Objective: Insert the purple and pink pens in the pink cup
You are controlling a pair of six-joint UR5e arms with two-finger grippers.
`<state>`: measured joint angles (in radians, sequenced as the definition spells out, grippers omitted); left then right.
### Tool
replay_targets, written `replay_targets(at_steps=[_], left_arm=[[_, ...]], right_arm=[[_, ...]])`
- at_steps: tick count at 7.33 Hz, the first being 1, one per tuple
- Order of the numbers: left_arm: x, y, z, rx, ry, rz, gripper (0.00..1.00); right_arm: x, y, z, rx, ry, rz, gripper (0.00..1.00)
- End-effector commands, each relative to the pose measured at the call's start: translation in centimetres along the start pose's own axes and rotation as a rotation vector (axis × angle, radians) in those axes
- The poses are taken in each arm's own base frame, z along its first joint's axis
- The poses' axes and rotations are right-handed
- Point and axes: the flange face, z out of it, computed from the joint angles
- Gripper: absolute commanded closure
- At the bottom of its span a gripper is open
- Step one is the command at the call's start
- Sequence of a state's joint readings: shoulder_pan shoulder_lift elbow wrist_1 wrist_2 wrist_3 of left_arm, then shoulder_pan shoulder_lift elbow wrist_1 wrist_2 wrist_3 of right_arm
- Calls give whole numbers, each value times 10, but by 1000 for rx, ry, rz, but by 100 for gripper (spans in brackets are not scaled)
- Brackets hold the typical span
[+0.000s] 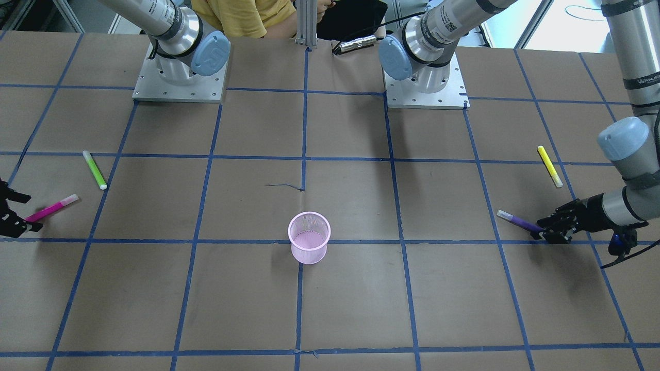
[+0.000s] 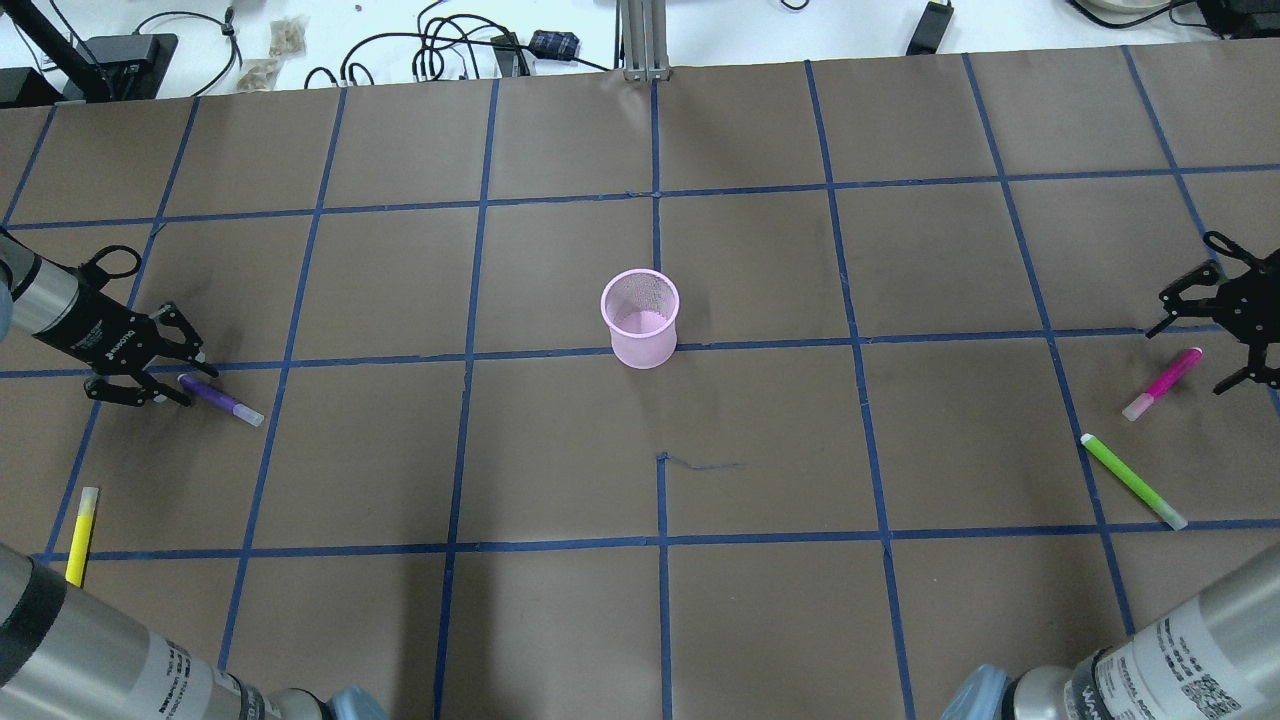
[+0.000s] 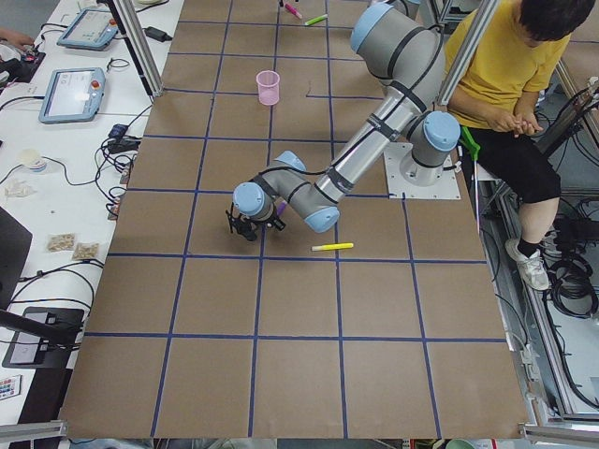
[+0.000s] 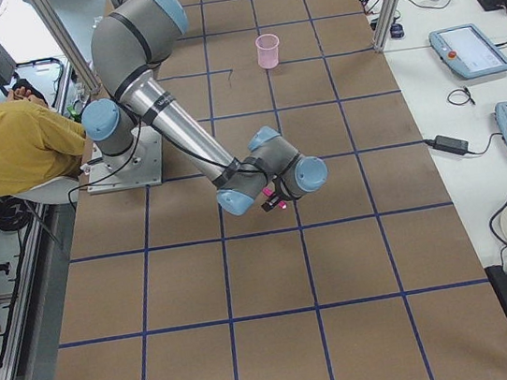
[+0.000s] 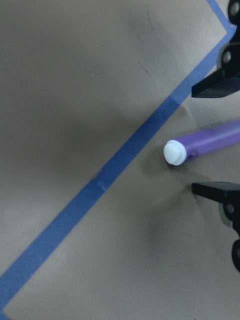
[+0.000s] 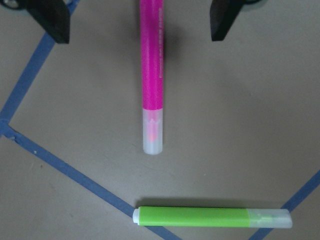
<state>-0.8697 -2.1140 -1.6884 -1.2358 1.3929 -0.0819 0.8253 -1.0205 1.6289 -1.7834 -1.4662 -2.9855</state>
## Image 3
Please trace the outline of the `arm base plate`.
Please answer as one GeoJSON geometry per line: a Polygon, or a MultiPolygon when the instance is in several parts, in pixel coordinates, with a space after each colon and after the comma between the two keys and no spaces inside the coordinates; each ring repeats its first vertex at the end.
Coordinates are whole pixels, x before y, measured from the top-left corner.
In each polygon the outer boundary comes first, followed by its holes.
{"type": "Polygon", "coordinates": [[[388,196],[392,199],[460,200],[460,189],[451,155],[438,167],[419,165],[412,155],[413,145],[390,143],[383,153],[388,196]]]}

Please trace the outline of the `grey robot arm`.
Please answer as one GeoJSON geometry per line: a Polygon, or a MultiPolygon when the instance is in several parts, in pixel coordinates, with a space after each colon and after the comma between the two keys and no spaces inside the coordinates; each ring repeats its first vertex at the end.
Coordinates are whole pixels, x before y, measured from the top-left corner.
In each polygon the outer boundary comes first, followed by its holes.
{"type": "Polygon", "coordinates": [[[430,169],[441,167],[456,147],[457,120],[430,109],[445,74],[443,33],[380,2],[359,17],[350,44],[381,82],[384,101],[330,165],[318,172],[317,181],[307,181],[303,162],[285,151],[250,181],[239,184],[226,211],[231,231],[254,241],[260,225],[284,229],[275,204],[282,199],[314,232],[326,232],[339,219],[339,201],[399,138],[412,143],[413,161],[430,169]]]}

